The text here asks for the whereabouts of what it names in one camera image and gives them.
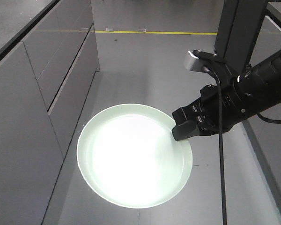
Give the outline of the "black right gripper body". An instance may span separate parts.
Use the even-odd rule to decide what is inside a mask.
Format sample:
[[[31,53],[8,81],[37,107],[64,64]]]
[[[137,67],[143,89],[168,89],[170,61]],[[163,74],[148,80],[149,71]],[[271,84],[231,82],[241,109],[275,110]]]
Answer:
[[[239,115],[228,93],[219,97],[217,88],[208,86],[200,92],[200,98],[172,113],[176,125],[193,122],[199,128],[199,136],[218,134],[220,127],[224,133],[230,131],[239,122]]]

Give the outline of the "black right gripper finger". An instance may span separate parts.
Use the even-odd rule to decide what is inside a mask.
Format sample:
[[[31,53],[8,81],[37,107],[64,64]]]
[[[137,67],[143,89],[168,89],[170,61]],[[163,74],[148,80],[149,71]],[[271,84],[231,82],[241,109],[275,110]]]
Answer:
[[[181,125],[176,125],[172,129],[172,134],[176,141],[181,141],[191,137],[199,136],[200,131],[195,123],[187,122]]]

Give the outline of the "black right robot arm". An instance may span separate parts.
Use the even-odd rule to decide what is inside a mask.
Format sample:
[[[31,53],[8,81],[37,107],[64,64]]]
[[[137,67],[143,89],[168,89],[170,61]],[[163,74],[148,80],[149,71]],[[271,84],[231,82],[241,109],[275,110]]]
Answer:
[[[173,112],[176,141],[226,133],[235,124],[281,104],[281,50],[242,74],[224,58],[200,50],[189,50],[184,65],[189,71],[218,78],[220,84],[206,85],[198,99]]]

